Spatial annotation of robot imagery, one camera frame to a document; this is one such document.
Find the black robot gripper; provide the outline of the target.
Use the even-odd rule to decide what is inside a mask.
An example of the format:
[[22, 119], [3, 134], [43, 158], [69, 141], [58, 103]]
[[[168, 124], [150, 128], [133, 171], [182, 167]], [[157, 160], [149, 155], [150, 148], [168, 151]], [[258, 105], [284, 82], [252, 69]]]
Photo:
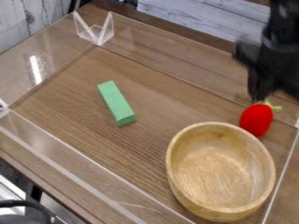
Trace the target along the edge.
[[299, 100], [299, 0], [269, 0], [260, 43], [240, 39], [232, 57], [246, 67], [253, 102], [278, 90]]

